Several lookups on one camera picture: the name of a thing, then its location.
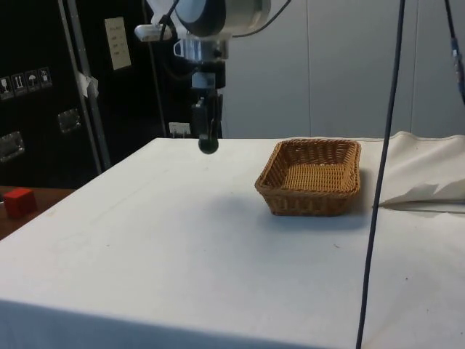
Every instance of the label sticker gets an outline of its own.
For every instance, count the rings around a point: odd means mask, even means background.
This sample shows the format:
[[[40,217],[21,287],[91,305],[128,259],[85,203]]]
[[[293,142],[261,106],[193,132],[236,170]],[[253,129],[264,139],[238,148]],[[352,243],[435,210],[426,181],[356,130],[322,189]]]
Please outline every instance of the label sticker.
[[[15,93],[13,92],[13,86],[9,76],[0,78],[0,100],[8,100],[14,96]]]
[[[107,30],[113,70],[117,71],[118,69],[131,66],[131,56],[129,56],[124,18],[118,17],[106,19],[105,28]]]
[[[24,74],[15,74],[12,75],[13,90],[15,91],[16,97],[25,95],[28,93],[28,87],[26,80],[24,79]]]
[[[41,87],[45,89],[46,87],[52,87],[52,77],[50,76],[50,70],[48,67],[38,69],[39,73],[39,81],[41,83]]]
[[[37,74],[37,71],[27,71],[25,77],[29,92],[41,89],[41,83],[39,82],[39,75]]]

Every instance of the black wall panel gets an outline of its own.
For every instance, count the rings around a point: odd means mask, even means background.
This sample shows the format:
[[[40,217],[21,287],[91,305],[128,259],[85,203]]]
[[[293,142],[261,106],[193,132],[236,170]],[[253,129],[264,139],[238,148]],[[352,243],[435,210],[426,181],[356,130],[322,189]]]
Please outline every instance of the black wall panel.
[[[97,175],[59,7],[55,0],[0,0],[0,78],[48,67],[53,85],[0,100],[0,137],[19,131],[25,152],[0,163],[0,185],[77,188]],[[57,115],[77,108],[64,135]]]
[[[144,23],[140,0],[76,0],[89,65],[99,81],[99,108],[112,164],[146,143],[163,137],[163,127],[147,44],[140,43],[134,29]],[[132,66],[113,70],[105,19],[123,17]],[[163,55],[155,50],[157,60]],[[166,124],[189,120],[186,101],[189,84],[169,81],[158,72]]]

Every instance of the wooden table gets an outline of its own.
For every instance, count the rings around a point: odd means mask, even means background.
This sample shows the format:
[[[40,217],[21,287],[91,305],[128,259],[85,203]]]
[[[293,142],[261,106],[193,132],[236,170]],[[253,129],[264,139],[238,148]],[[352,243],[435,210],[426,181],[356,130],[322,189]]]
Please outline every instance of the wooden table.
[[[0,193],[5,194],[13,190],[12,187],[0,186]],[[23,225],[39,216],[42,212],[48,210],[56,203],[62,201],[65,197],[70,195],[74,190],[71,189],[46,189],[46,188],[31,188],[36,195],[38,211],[28,214],[19,220],[12,220],[8,218],[7,211],[4,204],[0,204],[0,240],[6,238],[15,230],[21,228]]]

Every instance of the electrical outlet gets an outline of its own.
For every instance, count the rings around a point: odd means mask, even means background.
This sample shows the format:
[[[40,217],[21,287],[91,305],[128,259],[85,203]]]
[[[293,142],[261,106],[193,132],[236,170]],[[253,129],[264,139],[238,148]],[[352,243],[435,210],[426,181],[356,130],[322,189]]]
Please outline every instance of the electrical outlet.
[[[190,124],[187,122],[170,122],[169,133],[173,137],[189,137],[191,135]]]

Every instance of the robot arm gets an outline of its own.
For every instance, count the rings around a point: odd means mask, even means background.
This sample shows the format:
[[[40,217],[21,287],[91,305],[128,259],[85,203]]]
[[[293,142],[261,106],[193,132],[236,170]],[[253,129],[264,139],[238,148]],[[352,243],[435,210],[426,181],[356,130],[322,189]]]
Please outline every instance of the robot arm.
[[[153,10],[151,25],[140,25],[136,34],[141,41],[158,41],[161,17],[168,12],[160,0],[147,0]],[[231,39],[262,27],[271,10],[271,0],[180,0],[176,7],[177,35],[203,40]],[[164,39],[169,40],[171,32]]]
[[[158,0],[147,0],[154,11],[152,24],[140,25],[136,35],[141,41],[160,41],[162,15],[167,13]],[[211,154],[219,147],[225,87],[225,62],[229,40],[235,35],[261,28],[271,10],[271,0],[180,0],[176,7],[174,55],[189,61],[194,67],[192,88],[197,102],[192,106],[193,126],[199,134],[199,147]],[[163,40],[174,33],[166,27]]]

